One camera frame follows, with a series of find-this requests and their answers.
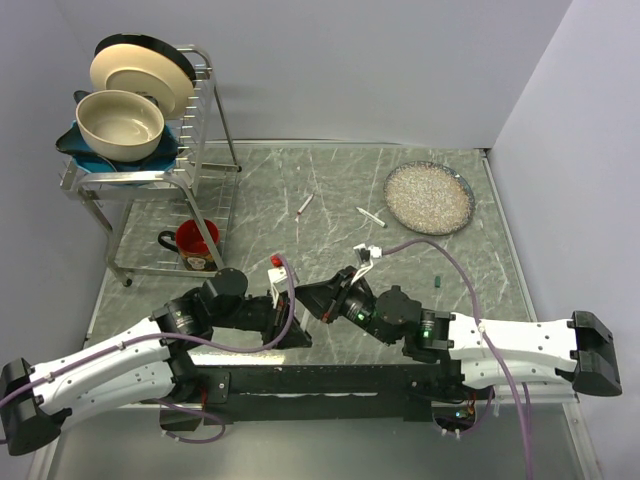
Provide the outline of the green white marker pen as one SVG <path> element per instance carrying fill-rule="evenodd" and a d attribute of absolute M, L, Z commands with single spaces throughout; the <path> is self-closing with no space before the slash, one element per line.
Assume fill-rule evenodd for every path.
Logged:
<path fill-rule="evenodd" d="M 358 213 L 360 213 L 361 215 L 363 215 L 364 217 L 366 217 L 367 219 L 369 219 L 371 222 L 375 223 L 376 225 L 380 226 L 381 228 L 386 228 L 387 224 L 381 220 L 380 218 L 378 218 L 376 215 L 368 212 L 367 210 L 361 208 L 361 207 L 356 207 L 356 211 Z"/>

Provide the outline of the yellow white marker pen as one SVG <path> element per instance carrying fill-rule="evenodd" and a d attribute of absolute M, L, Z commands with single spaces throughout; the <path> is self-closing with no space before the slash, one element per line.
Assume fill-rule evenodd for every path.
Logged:
<path fill-rule="evenodd" d="M 306 330 L 306 328 L 307 328 L 307 324 L 308 324 L 309 316 L 310 316 L 309 310 L 305 309 L 305 311 L 304 311 L 304 313 L 303 313 L 303 316 L 302 316 L 302 319 L 300 320 L 300 326 L 301 326 L 304 330 Z"/>

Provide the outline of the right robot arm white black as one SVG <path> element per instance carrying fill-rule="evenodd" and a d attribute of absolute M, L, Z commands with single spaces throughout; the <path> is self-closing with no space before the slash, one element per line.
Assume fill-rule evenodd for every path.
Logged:
<path fill-rule="evenodd" d="M 324 323 L 344 317 L 404 356 L 439 367 L 449 398 L 469 389 L 521 383 L 568 384 L 594 397 L 622 393 L 613 334 L 592 312 L 540 323 L 475 319 L 427 309 L 398 285 L 375 295 L 347 267 L 331 279 L 295 289 L 296 299 Z"/>

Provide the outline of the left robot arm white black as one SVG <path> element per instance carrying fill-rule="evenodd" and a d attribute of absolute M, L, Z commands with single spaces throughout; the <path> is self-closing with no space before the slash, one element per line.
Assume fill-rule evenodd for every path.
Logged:
<path fill-rule="evenodd" d="M 90 348 L 35 365 L 23 358 L 5 364 L 2 445 L 21 456 L 103 411 L 147 400 L 191 399 L 199 374 L 188 352 L 211 346 L 217 328 L 260 334 L 259 351 L 311 347 L 311 336 L 295 317 L 293 280 L 282 268 L 273 272 L 283 291 L 252 296 L 246 276 L 225 268 Z"/>

